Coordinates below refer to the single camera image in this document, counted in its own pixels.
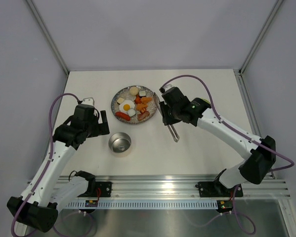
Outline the stainless steel bowl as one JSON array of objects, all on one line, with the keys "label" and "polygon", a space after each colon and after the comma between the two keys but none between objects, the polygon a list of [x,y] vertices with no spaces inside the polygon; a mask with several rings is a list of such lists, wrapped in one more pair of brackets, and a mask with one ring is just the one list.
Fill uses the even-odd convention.
[{"label": "stainless steel bowl", "polygon": [[131,153],[131,144],[131,137],[124,132],[115,133],[108,140],[111,155],[118,158],[124,158]]}]

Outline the stainless steel tongs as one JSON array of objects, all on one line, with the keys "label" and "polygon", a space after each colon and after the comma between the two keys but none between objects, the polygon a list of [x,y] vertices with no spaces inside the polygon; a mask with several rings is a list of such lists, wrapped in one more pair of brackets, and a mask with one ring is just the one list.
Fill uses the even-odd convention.
[{"label": "stainless steel tongs", "polygon": [[[159,97],[157,96],[157,94],[155,92],[153,94],[153,100],[154,100],[154,102],[155,102],[155,104],[157,106],[158,111],[162,115],[162,111],[161,111],[161,107],[160,107],[160,99],[159,99]],[[168,130],[169,130],[169,132],[170,132],[170,134],[171,134],[174,142],[177,143],[179,141],[180,137],[179,137],[176,129],[174,128],[173,125],[167,125],[167,128],[168,128]]]}]

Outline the orange fried nugget toy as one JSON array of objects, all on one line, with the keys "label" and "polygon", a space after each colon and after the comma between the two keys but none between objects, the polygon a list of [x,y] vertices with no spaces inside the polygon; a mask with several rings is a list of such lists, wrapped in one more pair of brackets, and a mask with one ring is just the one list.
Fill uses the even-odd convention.
[{"label": "orange fried nugget toy", "polygon": [[147,103],[151,102],[152,100],[153,100],[152,97],[142,97],[140,99],[140,101],[141,101],[142,104],[147,104]]}]

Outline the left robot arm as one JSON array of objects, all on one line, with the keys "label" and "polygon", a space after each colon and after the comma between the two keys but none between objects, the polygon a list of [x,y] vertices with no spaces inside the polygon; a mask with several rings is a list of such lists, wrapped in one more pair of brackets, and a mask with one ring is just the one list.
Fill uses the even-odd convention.
[{"label": "left robot arm", "polygon": [[13,223],[19,222],[46,233],[58,214],[77,197],[98,198],[105,188],[96,183],[95,175],[79,171],[64,187],[54,192],[64,167],[88,138],[108,135],[106,111],[78,104],[72,116],[51,133],[50,150],[36,175],[19,197],[10,197],[7,208]]}]

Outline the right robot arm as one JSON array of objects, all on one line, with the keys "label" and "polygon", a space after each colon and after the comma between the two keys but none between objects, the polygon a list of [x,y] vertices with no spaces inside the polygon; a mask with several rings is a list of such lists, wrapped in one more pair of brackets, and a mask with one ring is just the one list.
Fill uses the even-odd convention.
[{"label": "right robot arm", "polygon": [[249,182],[258,185],[276,161],[272,151],[276,148],[273,138],[250,134],[235,125],[227,126],[216,115],[213,106],[200,98],[190,101],[178,87],[160,88],[163,100],[159,103],[164,125],[179,122],[191,124],[216,136],[233,148],[243,162],[222,170],[213,181],[199,182],[201,197],[228,197],[237,185]]}]

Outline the fried egg toy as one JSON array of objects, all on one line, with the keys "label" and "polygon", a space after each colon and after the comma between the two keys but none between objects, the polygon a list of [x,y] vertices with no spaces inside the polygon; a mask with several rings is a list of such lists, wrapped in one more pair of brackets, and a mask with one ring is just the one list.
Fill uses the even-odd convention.
[{"label": "fried egg toy", "polygon": [[135,108],[135,103],[131,100],[125,100],[122,104],[119,105],[119,111],[127,114],[127,111],[130,108]]}]

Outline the white rice cube toy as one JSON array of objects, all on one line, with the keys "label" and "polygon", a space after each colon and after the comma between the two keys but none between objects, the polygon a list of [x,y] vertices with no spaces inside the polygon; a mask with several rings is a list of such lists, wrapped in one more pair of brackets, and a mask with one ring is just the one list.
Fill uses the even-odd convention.
[{"label": "white rice cube toy", "polygon": [[128,111],[127,111],[127,114],[130,116],[130,117],[133,117],[136,115],[136,110],[133,109],[133,108],[130,108]]}]

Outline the silver patterned plate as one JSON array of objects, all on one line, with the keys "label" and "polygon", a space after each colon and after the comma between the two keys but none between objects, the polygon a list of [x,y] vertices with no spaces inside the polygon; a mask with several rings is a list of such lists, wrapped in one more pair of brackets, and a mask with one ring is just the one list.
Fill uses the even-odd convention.
[{"label": "silver patterned plate", "polygon": [[143,123],[157,111],[153,95],[152,90],[141,85],[125,87],[113,96],[111,111],[114,117],[123,123]]}]

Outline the orange fried shrimp toy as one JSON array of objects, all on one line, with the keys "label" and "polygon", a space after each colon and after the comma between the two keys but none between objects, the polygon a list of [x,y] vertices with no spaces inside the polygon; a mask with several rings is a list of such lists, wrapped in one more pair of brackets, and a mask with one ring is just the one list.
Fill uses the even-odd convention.
[{"label": "orange fried shrimp toy", "polygon": [[148,107],[148,105],[147,104],[137,104],[136,105],[136,110],[137,111],[142,111],[142,110],[145,110],[146,108]]}]

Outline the sushi roll toy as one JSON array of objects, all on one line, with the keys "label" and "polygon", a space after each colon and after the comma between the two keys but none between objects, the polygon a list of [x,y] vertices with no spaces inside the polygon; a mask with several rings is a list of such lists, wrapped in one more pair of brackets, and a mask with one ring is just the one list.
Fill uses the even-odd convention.
[{"label": "sushi roll toy", "polygon": [[139,91],[139,97],[145,97],[146,96],[146,91]]}]

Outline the beige round bun toy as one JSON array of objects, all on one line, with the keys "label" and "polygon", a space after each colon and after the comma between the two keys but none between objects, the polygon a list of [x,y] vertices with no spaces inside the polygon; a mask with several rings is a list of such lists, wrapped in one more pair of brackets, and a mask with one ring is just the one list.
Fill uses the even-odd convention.
[{"label": "beige round bun toy", "polygon": [[136,96],[139,93],[139,89],[136,86],[133,86],[129,89],[129,94],[131,96]]}]

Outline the aluminium front rail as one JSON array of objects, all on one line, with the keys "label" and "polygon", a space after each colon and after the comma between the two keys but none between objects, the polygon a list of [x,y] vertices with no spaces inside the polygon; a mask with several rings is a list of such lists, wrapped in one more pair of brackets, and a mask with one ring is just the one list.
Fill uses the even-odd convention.
[{"label": "aluminium front rail", "polygon": [[[111,182],[112,199],[199,199],[195,187],[212,181],[215,175],[132,175],[97,176],[97,182]],[[242,199],[290,199],[285,180],[268,175],[259,184],[242,184]]]}]

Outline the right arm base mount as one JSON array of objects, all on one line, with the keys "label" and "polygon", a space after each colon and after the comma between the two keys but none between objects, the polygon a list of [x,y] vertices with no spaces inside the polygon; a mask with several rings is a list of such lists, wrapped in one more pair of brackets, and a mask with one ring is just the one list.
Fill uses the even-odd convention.
[{"label": "right arm base mount", "polygon": [[242,198],[244,196],[242,186],[228,189],[214,181],[198,182],[195,188],[198,189],[201,198],[232,198],[233,195],[235,195],[236,198]]}]

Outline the left aluminium frame post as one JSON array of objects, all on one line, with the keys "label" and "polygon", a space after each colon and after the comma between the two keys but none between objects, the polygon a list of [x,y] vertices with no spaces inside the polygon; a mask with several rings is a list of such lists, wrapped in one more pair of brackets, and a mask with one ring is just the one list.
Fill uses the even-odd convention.
[{"label": "left aluminium frame post", "polygon": [[70,70],[65,62],[65,60],[63,59],[37,5],[35,4],[35,2],[33,0],[24,0],[25,4],[27,5],[30,13],[32,14],[37,26],[39,27],[46,43],[48,44],[50,50],[53,53],[53,56],[55,57],[56,61],[58,62],[61,70],[63,71],[63,73],[66,75],[66,77],[69,76]]}]

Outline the right aluminium frame post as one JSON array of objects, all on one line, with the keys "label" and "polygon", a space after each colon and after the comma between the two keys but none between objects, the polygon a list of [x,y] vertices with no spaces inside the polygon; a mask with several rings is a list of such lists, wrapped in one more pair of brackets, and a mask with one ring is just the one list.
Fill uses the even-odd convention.
[{"label": "right aluminium frame post", "polygon": [[251,60],[253,59],[255,53],[257,52],[259,46],[263,42],[266,34],[268,33],[271,25],[275,21],[275,18],[277,17],[278,13],[280,12],[283,4],[285,3],[285,0],[276,0],[273,7],[271,8],[266,20],[264,21],[262,28],[260,29],[257,37],[254,40],[253,45],[251,46],[247,56],[245,57],[245,60],[243,61],[241,67],[239,68],[239,75],[243,76],[244,72],[248,68]]}]

